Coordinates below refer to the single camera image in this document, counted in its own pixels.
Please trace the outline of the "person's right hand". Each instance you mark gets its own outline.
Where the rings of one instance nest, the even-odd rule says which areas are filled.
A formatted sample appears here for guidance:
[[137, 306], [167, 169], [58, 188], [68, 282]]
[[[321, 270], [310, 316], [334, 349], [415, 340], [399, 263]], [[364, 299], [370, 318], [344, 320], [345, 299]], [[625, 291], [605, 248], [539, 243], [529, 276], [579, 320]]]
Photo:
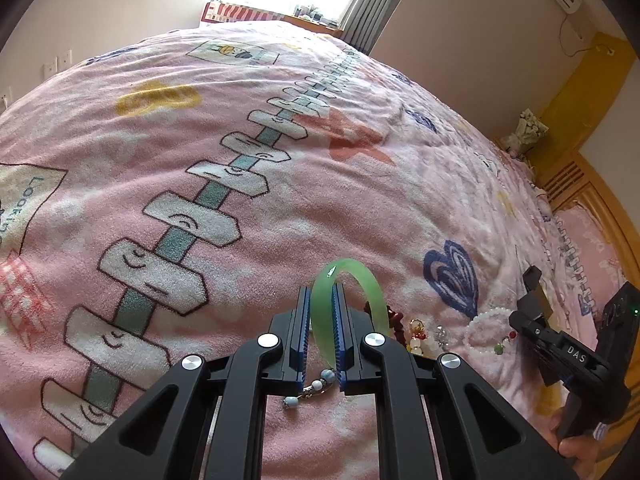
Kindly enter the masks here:
[[542, 433], [548, 443], [562, 457], [573, 463], [581, 479], [638, 479], [639, 478], [639, 409], [622, 422], [608, 427], [597, 440], [591, 434], [561, 440], [560, 429], [564, 408], [553, 412], [544, 423]]

